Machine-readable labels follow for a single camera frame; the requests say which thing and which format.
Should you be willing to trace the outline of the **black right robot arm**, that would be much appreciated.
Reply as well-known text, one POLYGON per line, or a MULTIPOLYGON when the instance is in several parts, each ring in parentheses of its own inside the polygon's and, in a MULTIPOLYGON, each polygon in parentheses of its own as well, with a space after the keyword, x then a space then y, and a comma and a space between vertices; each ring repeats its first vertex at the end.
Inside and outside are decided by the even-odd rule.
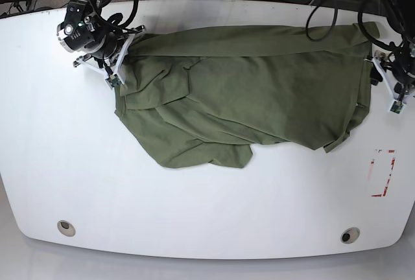
POLYGON ((68 52, 84 52, 84 60, 94 59, 100 68, 114 66, 127 39, 140 34, 144 26, 130 28, 139 0, 133 0, 127 19, 118 12, 105 19, 102 9, 111 0, 70 0, 64 21, 57 26, 60 45, 68 52))

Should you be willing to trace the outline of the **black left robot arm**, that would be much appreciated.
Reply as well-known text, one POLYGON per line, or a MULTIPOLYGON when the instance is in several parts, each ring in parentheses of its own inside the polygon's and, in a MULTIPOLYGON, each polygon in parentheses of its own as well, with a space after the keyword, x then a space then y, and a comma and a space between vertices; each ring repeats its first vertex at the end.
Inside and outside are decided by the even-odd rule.
POLYGON ((379 0, 386 11, 386 20, 393 31, 401 36, 401 43, 383 43, 366 30, 362 17, 366 6, 373 0, 363 0, 357 12, 360 31, 372 44, 389 51, 394 57, 386 64, 395 79, 402 85, 403 91, 414 87, 414 0, 379 0))

